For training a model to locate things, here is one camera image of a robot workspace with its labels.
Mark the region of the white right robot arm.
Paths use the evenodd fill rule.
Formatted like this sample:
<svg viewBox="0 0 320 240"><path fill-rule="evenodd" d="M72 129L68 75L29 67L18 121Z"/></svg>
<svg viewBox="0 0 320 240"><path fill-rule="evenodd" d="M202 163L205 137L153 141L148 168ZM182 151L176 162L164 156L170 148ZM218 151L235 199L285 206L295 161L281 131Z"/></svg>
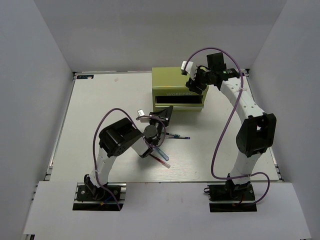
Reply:
<svg viewBox="0 0 320 240"><path fill-rule="evenodd" d="M227 68L224 56L222 50L207 55L205 69L188 59L182 62L181 73L189 76L186 87L198 95L208 86L215 86L232 104L231 114L237 114L241 121L235 139L238 155L233 169L225 177L226 195L236 200L249 187L258 159L273 145L277 118L256 104L245 89L239 65Z"/></svg>

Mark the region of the red pen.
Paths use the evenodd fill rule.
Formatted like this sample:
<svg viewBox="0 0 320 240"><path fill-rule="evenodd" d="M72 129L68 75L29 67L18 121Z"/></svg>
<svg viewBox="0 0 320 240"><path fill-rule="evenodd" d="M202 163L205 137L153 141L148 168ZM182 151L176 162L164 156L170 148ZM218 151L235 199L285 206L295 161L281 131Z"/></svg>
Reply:
<svg viewBox="0 0 320 240"><path fill-rule="evenodd" d="M154 156L153 154L150 154L150 156L151 156L153 159L157 160L159 163L161 163L163 166L165 166L167 169L169 169L169 168L171 167L170 164L168 164L167 162L165 162L165 161L161 160L160 158Z"/></svg>

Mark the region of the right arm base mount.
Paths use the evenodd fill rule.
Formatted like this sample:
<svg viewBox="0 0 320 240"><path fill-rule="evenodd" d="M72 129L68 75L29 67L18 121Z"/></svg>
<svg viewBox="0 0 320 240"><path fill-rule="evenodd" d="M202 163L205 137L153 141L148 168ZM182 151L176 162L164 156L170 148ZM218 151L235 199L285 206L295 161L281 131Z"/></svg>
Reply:
<svg viewBox="0 0 320 240"><path fill-rule="evenodd" d="M250 184L245 190L231 192L225 184L211 184L203 189L208 195L211 213L249 213L257 211L255 193Z"/></svg>

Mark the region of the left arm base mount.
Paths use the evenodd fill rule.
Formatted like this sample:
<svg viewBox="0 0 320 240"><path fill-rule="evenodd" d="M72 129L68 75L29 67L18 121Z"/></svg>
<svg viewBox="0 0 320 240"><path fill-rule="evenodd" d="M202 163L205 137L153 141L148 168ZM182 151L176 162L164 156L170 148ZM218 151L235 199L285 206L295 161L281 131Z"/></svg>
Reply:
<svg viewBox="0 0 320 240"><path fill-rule="evenodd" d="M93 196L84 183L78 183L73 201L73 211L120 211L125 203L126 183L109 183L106 187L113 193L120 208L112 195L101 189L97 196Z"/></svg>

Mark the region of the purple capped pen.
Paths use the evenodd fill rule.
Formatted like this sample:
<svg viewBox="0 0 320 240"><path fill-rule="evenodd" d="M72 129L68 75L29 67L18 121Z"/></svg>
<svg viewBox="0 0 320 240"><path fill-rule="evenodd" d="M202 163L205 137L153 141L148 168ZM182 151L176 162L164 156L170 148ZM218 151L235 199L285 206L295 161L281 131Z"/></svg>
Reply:
<svg viewBox="0 0 320 240"><path fill-rule="evenodd" d="M166 139L182 139L182 140L189 140L191 139L189 136L171 136L171 135L168 135L166 136Z"/></svg>

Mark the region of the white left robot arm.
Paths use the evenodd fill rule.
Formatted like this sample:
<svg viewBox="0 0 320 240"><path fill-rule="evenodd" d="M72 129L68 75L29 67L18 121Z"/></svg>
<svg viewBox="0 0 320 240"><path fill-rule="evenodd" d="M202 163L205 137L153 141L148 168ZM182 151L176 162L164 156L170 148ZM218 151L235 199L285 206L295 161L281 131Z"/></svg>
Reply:
<svg viewBox="0 0 320 240"><path fill-rule="evenodd" d="M115 111L125 114L125 117L101 129L105 119ZM84 177L84 186L94 200L100 200L106 193L113 196L108 187L110 171L120 155L128 149L133 149L140 158L151 156L156 151L165 162L169 156L160 147L167 136L173 106L163 110L144 114L137 111L137 120L146 122L147 126L140 131L131 116L121 108L113 108L102 118L94 132L92 155L94 169Z"/></svg>

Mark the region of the green top drawer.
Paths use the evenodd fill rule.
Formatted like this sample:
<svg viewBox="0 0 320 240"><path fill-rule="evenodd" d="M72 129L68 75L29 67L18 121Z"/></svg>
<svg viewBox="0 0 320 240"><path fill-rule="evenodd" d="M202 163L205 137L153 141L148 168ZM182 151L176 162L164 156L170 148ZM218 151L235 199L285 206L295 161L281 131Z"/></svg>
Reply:
<svg viewBox="0 0 320 240"><path fill-rule="evenodd" d="M201 111L204 108L203 95L160 95L153 100L154 111L170 106L174 111Z"/></svg>

